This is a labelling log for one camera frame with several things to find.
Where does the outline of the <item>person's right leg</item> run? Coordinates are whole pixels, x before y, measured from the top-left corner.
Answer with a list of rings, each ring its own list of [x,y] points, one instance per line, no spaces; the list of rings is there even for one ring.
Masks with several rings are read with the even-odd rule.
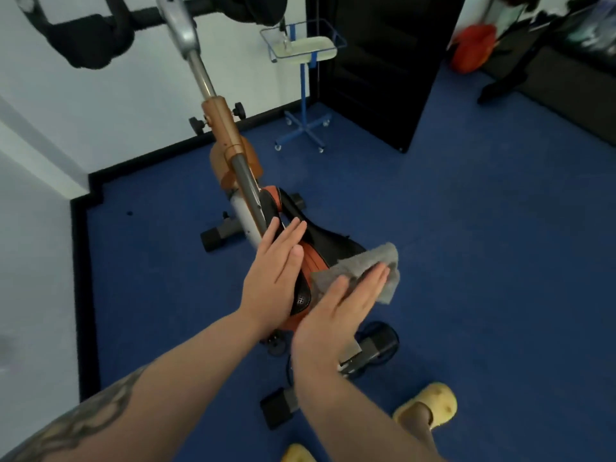
[[[432,412],[428,406],[420,402],[413,403],[401,412],[398,422],[423,446],[438,455],[431,432]]]

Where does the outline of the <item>blue rolling stand with tray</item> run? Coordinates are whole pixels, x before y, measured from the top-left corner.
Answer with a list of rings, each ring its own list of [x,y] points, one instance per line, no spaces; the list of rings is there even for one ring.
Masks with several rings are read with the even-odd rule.
[[[288,23],[282,17],[276,26],[263,28],[260,34],[266,43],[272,63],[299,67],[301,88],[299,115],[294,115],[290,111],[283,113],[286,124],[295,129],[275,140],[275,151],[280,152],[283,145],[304,135],[312,141],[319,153],[323,153],[326,144],[315,134],[314,129],[329,127],[333,116],[328,113],[313,121],[308,120],[308,75],[310,69],[315,69],[320,63],[337,57],[339,51],[348,45],[346,38],[329,21],[316,18]]]

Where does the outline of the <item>person's left hand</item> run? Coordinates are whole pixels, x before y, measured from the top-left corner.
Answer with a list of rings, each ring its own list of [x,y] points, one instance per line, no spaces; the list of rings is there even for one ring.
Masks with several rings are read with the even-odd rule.
[[[296,282],[290,285],[287,281],[287,260],[291,247],[304,236],[307,223],[295,217],[278,235],[280,227],[280,219],[273,217],[244,280],[238,310],[257,326],[262,337],[289,318]]]

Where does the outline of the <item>gray cleaning cloth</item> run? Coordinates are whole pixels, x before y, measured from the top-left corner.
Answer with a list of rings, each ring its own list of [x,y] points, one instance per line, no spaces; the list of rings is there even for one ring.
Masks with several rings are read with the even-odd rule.
[[[339,277],[348,279],[345,297],[349,296],[366,275],[379,263],[389,268],[388,279],[376,298],[376,303],[389,305],[392,302],[400,281],[398,270],[398,251],[392,243],[384,243],[377,248],[342,259],[336,258],[336,263],[325,270],[311,273],[311,294],[313,301],[319,302],[330,286]]]

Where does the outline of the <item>black tripod stand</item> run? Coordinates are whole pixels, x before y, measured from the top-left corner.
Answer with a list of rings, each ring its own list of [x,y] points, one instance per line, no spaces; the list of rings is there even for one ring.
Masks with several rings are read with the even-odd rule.
[[[511,93],[517,86],[524,83],[527,79],[526,68],[537,56],[541,48],[547,45],[552,34],[562,27],[568,17],[569,16],[566,14],[550,22],[507,75],[482,89],[477,99],[477,104],[484,105],[498,98],[502,98]]]

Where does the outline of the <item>person's left forearm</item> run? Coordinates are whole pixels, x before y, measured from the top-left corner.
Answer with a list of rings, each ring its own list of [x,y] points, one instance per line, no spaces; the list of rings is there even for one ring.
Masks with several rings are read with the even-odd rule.
[[[275,326],[240,308],[52,421],[0,462],[172,462],[221,386]]]

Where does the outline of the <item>person's right forearm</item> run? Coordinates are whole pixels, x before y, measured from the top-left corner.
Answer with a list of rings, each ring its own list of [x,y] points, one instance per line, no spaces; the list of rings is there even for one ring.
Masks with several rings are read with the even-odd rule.
[[[333,462],[445,462],[340,375],[310,378],[295,392]]]

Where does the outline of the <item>orange bag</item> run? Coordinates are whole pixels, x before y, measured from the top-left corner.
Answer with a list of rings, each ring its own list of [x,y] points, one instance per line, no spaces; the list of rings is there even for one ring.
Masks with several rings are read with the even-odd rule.
[[[447,50],[451,70],[468,74],[488,61],[497,43],[494,24],[474,24],[459,32]]]

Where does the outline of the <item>orange and silver exercise bike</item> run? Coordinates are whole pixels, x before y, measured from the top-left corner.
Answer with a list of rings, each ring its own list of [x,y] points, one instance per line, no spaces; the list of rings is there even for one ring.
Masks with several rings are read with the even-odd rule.
[[[71,21],[52,24],[39,0],[15,0],[28,22],[74,68],[102,69],[112,59],[123,55],[133,44],[135,32],[164,25],[181,57],[189,65],[203,95],[204,120],[191,117],[197,135],[206,126],[211,129],[213,146],[211,167],[220,187],[235,210],[235,217],[224,213],[224,221],[201,234],[206,251],[221,247],[240,231],[253,246],[258,246],[267,226],[275,216],[306,220],[307,231],[301,241],[304,260],[296,280],[295,298],[290,317],[261,342],[275,357],[288,350],[287,336],[315,303],[311,294],[311,273],[325,270],[336,258],[360,254],[365,249],[334,232],[324,230],[304,217],[304,201],[276,186],[260,186],[262,168],[255,150],[241,135],[235,117],[246,119],[240,102],[228,107],[224,97],[214,90],[201,59],[201,46],[194,18],[212,13],[224,14],[236,22],[266,28],[276,26],[284,17],[288,0],[155,0],[156,8],[130,11],[124,0],[105,0],[110,16],[91,14]]]

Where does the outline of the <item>yellow slipper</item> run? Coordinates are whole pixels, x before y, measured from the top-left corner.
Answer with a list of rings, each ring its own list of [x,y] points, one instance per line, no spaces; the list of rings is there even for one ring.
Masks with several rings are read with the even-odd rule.
[[[392,415],[393,420],[399,423],[401,416],[417,403],[424,405],[431,412],[430,430],[449,422],[458,410],[458,401],[451,388],[444,383],[433,382],[398,407]]]
[[[284,452],[280,462],[317,462],[317,460],[303,445],[292,443]]]

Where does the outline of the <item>black door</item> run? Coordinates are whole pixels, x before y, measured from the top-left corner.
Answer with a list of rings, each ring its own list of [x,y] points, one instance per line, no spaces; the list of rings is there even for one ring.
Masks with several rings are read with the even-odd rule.
[[[322,103],[405,154],[466,0],[305,0],[309,34],[346,41],[309,73]]]

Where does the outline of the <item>dark low cabinet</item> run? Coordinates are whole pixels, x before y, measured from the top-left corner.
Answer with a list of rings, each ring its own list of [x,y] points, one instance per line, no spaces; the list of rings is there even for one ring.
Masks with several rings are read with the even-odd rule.
[[[542,31],[522,28],[505,35],[482,71],[493,82],[503,78]],[[607,52],[587,51],[557,32],[526,73],[526,81],[513,91],[616,148],[616,46]]]

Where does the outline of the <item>person's right hand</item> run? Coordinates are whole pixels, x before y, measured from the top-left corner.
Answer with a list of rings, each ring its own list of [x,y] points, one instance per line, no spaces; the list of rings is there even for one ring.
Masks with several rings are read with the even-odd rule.
[[[333,313],[320,312],[315,306],[301,321],[291,347],[296,386],[310,378],[339,376],[339,358],[373,309],[388,274],[387,265],[375,265]]]

